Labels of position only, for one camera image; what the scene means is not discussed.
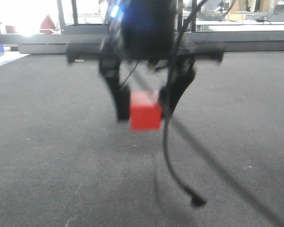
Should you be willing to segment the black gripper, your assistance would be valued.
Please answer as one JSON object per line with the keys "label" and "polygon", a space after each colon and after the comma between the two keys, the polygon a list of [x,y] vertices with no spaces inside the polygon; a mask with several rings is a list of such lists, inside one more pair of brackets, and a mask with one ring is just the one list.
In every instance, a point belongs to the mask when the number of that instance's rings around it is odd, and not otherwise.
{"label": "black gripper", "polygon": [[118,121],[130,118],[128,85],[120,84],[121,61],[167,61],[176,63],[169,107],[173,113],[181,96],[195,79],[194,58],[222,61],[219,46],[187,47],[184,34],[175,37],[175,0],[112,0],[108,4],[106,37],[99,43],[67,43],[68,63],[78,59],[98,60],[99,73],[115,102]]}

